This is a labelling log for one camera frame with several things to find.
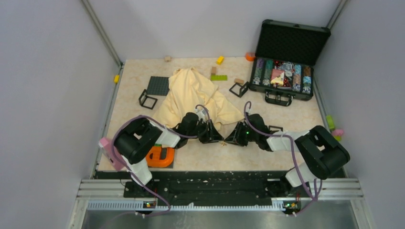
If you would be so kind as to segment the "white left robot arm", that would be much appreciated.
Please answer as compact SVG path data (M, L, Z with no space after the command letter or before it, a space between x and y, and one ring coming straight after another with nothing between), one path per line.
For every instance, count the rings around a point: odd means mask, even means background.
M149 151L156 144L179 149L189 139L198 139L207 144L220 142L224 138L204 111L188 112L174 128L167 128L148 116L139 115L116 133L111 141L111 157L128 170L136 182L135 191L141 197L148 197L153 192L150 182L152 174L146 160Z

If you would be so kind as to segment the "cream yellow t-shirt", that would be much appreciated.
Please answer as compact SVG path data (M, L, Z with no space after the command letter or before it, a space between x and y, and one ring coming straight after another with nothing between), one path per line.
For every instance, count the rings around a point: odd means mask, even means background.
M174 127L200 104L207 108L218 131L224 125L244 119L242 112L218 88L193 67L177 69L169 77L169 92L152 118L167 127Z

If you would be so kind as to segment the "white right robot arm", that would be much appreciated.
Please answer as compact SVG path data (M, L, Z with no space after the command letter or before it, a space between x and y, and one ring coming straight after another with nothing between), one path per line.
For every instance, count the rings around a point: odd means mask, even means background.
M265 151L301 154L303 163L297 164L294 159L294 167L281 178L280 191L287 197L294 196L303 183L328 179L350 160L349 152L323 126L301 132L284 131L281 127L265 125L259 114L248 115L238 122L225 142L238 146L255 142Z

